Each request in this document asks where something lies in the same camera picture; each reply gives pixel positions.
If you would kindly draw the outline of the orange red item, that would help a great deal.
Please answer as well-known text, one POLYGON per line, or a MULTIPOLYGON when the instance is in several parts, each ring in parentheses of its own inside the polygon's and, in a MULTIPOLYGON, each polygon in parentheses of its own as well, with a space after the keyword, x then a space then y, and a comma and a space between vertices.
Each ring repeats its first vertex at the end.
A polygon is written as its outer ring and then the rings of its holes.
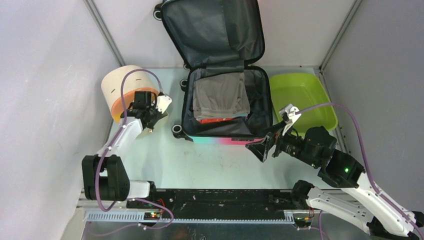
POLYGON ((223 118, 196 118, 196 120, 200 123, 200 124, 213 124, 213 123, 221 123, 221 122, 228 122, 228 121, 232 121, 232 120, 237 120, 237 119, 246 119, 246 116, 236 116, 236 117, 223 117, 223 118))

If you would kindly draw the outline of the lime green plastic tray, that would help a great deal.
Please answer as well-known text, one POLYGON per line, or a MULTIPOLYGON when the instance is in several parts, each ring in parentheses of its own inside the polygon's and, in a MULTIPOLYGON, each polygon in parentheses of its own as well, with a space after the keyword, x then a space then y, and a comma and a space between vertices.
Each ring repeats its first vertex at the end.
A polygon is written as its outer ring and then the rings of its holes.
MULTIPOLYGON (((283 73, 269 79, 271 101, 276 119, 283 119, 279 110, 292 104, 304 110, 322 103, 329 103, 330 98, 318 77, 311 73, 283 73)), ((323 106, 303 113, 294 124, 294 129, 302 136, 312 127, 325 127, 329 132, 338 125, 338 118, 332 106, 323 106)))

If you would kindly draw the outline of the grey garment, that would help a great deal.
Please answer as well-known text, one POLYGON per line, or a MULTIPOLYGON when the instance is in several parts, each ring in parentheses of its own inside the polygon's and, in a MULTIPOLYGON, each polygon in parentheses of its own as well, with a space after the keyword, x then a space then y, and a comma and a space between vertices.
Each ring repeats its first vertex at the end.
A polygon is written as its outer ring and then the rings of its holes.
POLYGON ((231 72, 196 80, 192 108, 196 119, 246 117, 251 107, 245 74, 231 72))

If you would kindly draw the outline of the pink teal cartoon suitcase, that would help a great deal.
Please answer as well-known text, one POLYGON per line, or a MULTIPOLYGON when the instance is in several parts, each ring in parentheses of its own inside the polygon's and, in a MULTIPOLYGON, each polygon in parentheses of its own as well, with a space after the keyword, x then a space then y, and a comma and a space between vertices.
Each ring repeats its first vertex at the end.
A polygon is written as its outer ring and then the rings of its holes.
POLYGON ((161 21, 184 61, 188 76, 181 122, 175 138, 194 143, 245 145, 259 142, 273 124, 269 77, 256 62, 265 53, 259 3, 256 0, 164 0, 153 16, 161 21), (221 122, 201 123, 194 115, 195 82, 232 73, 244 76, 250 113, 221 122))

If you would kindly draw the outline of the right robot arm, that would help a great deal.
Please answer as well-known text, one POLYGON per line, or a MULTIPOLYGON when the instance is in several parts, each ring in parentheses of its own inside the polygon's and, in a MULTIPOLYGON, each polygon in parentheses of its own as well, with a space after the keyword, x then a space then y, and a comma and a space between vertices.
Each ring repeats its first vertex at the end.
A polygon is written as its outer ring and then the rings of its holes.
POLYGON ((396 203, 373 182, 366 168, 351 155, 337 150, 337 140, 322 127, 308 129, 304 137, 273 126, 265 138, 248 143, 246 148, 261 162, 270 149, 273 157, 285 153, 318 170, 327 185, 342 190, 355 203, 332 196, 305 180, 299 180, 290 193, 297 209, 312 208, 345 220, 377 240, 419 240, 424 214, 396 203))

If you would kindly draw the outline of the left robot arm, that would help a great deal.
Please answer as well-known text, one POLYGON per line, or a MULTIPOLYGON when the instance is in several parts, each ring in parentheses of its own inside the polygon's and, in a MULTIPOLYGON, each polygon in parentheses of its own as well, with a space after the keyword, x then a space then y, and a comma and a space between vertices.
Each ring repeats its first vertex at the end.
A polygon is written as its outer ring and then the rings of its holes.
POLYGON ((120 116, 118 130, 96 154, 82 159, 85 197, 89 200, 116 201, 138 198, 145 208, 153 208, 158 194, 151 181, 131 180, 124 159, 136 138, 153 130, 164 116, 172 99, 160 92, 136 91, 134 99, 120 116))

